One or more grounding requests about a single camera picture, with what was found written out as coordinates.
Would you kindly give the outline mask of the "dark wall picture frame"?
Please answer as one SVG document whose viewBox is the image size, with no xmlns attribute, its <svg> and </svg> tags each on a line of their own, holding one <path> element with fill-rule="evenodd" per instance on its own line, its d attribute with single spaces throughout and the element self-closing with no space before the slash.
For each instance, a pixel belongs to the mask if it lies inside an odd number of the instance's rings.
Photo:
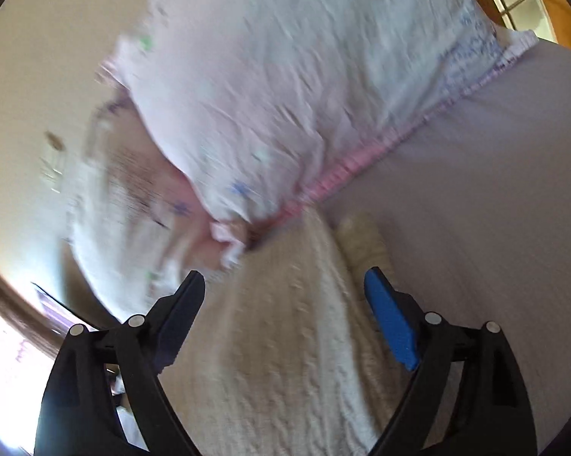
<svg viewBox="0 0 571 456">
<path fill-rule="evenodd" d="M 58 331 L 61 336 L 68 334 L 71 327 L 76 324 L 83 325 L 88 331 L 97 331 L 97 327 L 74 314 L 38 284 L 33 283 L 32 286 L 36 291 L 43 316 L 51 324 L 51 328 Z"/>
</svg>

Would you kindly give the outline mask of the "cream cable-knit sweater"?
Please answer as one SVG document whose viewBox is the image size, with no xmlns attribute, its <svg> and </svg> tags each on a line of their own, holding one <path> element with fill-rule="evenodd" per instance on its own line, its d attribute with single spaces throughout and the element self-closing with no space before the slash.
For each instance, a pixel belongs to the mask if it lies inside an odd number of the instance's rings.
<svg viewBox="0 0 571 456">
<path fill-rule="evenodd" d="M 366 455 L 409 376 L 370 311 L 363 277 L 390 270 L 365 214 L 319 211 L 210 279 L 160 376 L 204 455 Z"/>
</svg>

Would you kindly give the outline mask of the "lower floral tree-print pillow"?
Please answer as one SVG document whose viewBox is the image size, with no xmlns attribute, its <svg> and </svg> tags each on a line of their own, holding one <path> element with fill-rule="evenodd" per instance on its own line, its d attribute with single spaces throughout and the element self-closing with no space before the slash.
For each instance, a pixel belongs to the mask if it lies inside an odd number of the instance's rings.
<svg viewBox="0 0 571 456">
<path fill-rule="evenodd" d="M 123 321 L 171 295 L 189 271 L 233 266 L 247 238 L 244 226 L 205 211 L 123 97 L 100 107 L 87 130 L 71 242 L 94 295 Z"/>
</svg>

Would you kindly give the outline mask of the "upper floral pink pillow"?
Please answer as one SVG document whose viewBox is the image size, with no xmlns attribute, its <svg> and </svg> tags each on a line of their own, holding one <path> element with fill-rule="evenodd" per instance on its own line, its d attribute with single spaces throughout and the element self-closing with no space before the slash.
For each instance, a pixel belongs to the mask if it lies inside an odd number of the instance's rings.
<svg viewBox="0 0 571 456">
<path fill-rule="evenodd" d="M 538 39 L 476 0 L 148 0 L 101 66 L 218 221 L 322 200 Z"/>
</svg>

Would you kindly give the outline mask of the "white wall switch plate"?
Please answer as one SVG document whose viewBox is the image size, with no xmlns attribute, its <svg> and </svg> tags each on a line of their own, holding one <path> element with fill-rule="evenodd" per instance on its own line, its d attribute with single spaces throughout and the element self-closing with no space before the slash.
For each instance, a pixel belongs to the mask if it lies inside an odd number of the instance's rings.
<svg viewBox="0 0 571 456">
<path fill-rule="evenodd" d="M 67 149 L 63 139 L 51 131 L 45 131 L 39 158 L 40 176 L 54 193 L 62 192 L 66 154 Z"/>
</svg>

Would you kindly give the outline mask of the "bright window with blind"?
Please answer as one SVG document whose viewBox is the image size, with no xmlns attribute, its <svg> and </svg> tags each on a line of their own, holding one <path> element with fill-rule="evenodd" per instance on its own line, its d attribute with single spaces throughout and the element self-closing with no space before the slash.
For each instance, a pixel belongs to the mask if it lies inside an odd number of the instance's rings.
<svg viewBox="0 0 571 456">
<path fill-rule="evenodd" d="M 65 336 L 42 310 L 0 286 L 0 440 L 34 453 L 46 383 Z"/>
</svg>

